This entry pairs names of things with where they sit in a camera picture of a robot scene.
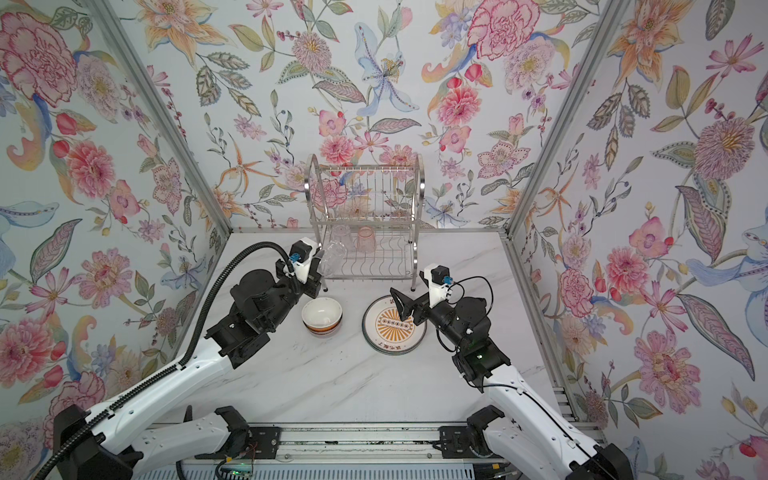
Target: curved metal rack frame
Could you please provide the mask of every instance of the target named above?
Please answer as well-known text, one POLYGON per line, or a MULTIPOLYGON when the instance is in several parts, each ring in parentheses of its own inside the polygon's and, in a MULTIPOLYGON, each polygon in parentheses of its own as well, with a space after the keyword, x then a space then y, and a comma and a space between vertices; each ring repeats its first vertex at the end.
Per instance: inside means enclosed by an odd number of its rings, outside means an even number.
POLYGON ((310 223, 321 246, 335 225, 348 226, 353 238, 363 226, 376 235, 373 252, 350 249, 339 271, 326 279, 411 280, 414 290, 425 189, 421 155, 412 166, 352 167, 321 165, 313 155, 304 179, 310 223))

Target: orange sunburst pattern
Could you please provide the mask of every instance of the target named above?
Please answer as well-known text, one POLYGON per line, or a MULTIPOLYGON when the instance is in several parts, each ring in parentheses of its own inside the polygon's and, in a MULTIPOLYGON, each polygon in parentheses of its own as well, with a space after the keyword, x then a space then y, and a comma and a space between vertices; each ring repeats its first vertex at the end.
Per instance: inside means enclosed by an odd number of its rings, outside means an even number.
POLYGON ((384 310, 376 319, 376 331, 387 342, 405 342, 413 335, 413 317, 410 316, 405 322, 401 322, 397 309, 384 310))

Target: white marble tabletop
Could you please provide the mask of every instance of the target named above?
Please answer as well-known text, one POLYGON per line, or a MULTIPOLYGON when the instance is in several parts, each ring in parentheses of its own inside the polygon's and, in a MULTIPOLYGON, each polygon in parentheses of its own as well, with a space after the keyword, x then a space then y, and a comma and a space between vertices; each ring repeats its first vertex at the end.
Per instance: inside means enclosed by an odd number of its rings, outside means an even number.
MULTIPOLYGON (((286 250, 311 233, 235 233, 218 263, 214 278, 243 248, 270 240, 286 250)), ((252 253, 230 274, 208 315, 210 328, 228 312, 230 288, 256 268, 274 271, 272 250, 252 253)), ((453 278, 484 275, 492 283, 495 303, 491 336, 498 347, 550 405, 557 408, 551 381, 531 331, 518 288, 496 232, 422 233, 419 265, 440 263, 453 278)), ((302 324, 304 297, 253 358, 227 376, 203 387, 163 421, 178 422, 192 405, 195 417, 232 405, 249 422, 452 422, 463 421, 488 404, 465 384, 451 354, 438 344, 429 325, 424 340, 410 353, 389 356, 375 351, 362 334, 362 315, 373 300, 394 286, 411 294, 409 282, 331 281, 320 296, 338 300, 343 309, 339 331, 329 338, 312 335, 302 324)), ((466 283, 466 295, 489 299, 482 280, 466 283)), ((426 292, 419 282, 413 296, 426 292)), ((182 350, 186 349, 191 328, 182 350)))

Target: wall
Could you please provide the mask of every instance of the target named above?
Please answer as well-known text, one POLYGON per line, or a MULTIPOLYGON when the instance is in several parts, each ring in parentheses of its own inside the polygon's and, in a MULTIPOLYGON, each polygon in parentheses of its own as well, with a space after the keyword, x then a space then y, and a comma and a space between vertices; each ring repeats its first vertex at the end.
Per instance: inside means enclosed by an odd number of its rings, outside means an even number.
POLYGON ((0 2, 0 478, 172 358, 223 241, 75 3, 0 2))
POLYGON ((515 233, 581 417, 637 478, 768 478, 766 15, 633 2, 515 233))
POLYGON ((501 226, 601 9, 599 0, 111 4, 236 228, 307 227, 311 154, 331 164, 412 164, 421 154, 428 225, 501 226))

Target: clear glass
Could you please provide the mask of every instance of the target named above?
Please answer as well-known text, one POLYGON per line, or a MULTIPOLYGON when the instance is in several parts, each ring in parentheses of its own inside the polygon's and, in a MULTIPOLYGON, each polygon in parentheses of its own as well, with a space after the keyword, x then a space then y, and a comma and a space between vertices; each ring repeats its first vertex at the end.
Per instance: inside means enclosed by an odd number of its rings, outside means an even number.
POLYGON ((347 252, 355 249, 355 242, 352 240, 352 231, 349 229, 349 225, 334 225, 331 229, 331 241, 341 243, 347 252))
POLYGON ((317 272, 322 276, 332 276, 339 272, 339 269, 346 257, 347 249, 340 242, 331 240, 328 246, 323 249, 323 258, 320 265, 317 266, 317 272))
POLYGON ((360 227, 357 230, 357 250, 364 253, 376 251, 376 232, 371 227, 360 227))

